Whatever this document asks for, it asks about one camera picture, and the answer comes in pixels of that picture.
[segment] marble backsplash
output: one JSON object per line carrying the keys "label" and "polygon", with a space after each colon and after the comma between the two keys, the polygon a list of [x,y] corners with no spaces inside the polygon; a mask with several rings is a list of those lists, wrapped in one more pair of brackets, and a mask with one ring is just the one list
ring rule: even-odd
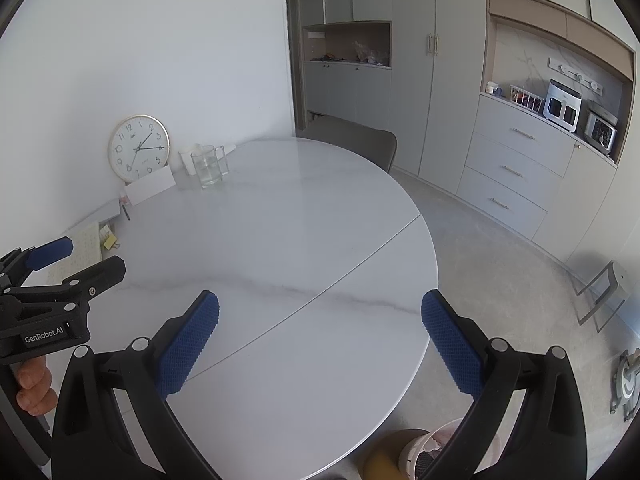
{"label": "marble backsplash", "polygon": [[[595,79],[603,87],[602,95],[549,68],[550,57]],[[492,79],[505,95],[509,94],[509,85],[516,85],[542,98],[546,98],[549,80],[555,79],[580,92],[583,98],[596,101],[614,115],[620,114],[622,81],[564,46],[501,23],[497,24]]]}

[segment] blue gripper pad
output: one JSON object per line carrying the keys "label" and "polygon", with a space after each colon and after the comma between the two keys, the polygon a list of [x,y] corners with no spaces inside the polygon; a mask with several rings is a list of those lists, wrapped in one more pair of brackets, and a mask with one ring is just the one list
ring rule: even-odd
{"label": "blue gripper pad", "polygon": [[73,242],[67,238],[60,238],[29,253],[25,266],[31,270],[40,270],[69,256],[74,250]]}
{"label": "blue gripper pad", "polygon": [[484,388],[482,359],[433,291],[422,298],[422,323],[458,389],[477,399]]}
{"label": "blue gripper pad", "polygon": [[209,292],[196,306],[158,360],[156,390],[163,399],[180,391],[193,365],[218,324],[220,306]]}

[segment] white marble table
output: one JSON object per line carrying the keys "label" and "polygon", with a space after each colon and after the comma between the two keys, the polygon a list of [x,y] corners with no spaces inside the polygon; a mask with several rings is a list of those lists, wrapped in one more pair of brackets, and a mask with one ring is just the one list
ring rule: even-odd
{"label": "white marble table", "polygon": [[[118,219],[127,275],[92,302],[90,345],[151,337],[211,290],[220,322],[172,410],[225,480],[309,478],[362,443],[414,378],[429,341],[420,302],[438,286],[431,235],[388,174],[340,148],[254,141],[229,164],[209,190],[178,175]],[[55,382],[69,355],[49,357]]]}

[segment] clock face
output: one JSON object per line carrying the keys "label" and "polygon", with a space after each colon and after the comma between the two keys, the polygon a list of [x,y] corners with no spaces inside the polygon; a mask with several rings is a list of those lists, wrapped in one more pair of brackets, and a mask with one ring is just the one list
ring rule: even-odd
{"label": "clock face", "polygon": [[169,159],[169,135],[153,117],[137,115],[122,121],[111,134],[109,163],[125,182],[133,182]]}

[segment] gold door handle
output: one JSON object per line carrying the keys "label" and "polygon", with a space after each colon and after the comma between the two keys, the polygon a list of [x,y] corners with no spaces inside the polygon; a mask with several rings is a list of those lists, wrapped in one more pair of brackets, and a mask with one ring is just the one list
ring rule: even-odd
{"label": "gold door handle", "polygon": [[509,208],[508,205],[505,205],[502,202],[498,202],[495,198],[490,198],[489,200],[491,200],[491,202],[493,202],[494,204],[499,205],[503,209],[508,209]]}
{"label": "gold door handle", "polygon": [[522,174],[519,171],[511,169],[509,166],[502,166],[502,168],[507,170],[507,171],[511,171],[511,173],[513,173],[514,175],[522,177]]}
{"label": "gold door handle", "polygon": [[518,133],[519,133],[519,134],[521,134],[521,135],[524,135],[525,137],[527,137],[527,139],[536,140],[536,138],[535,138],[533,135],[529,135],[528,133],[523,132],[522,130],[519,130],[519,129],[517,129],[517,128],[512,128],[512,130],[513,130],[514,132],[518,132]]}

